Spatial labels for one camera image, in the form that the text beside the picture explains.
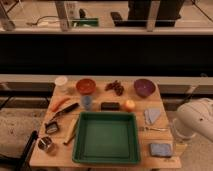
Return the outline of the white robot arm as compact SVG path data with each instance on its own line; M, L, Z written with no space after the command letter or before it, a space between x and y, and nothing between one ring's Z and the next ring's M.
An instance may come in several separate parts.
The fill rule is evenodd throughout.
M190 140L200 134L213 142L213 100L201 98L180 105L173 128L182 140Z

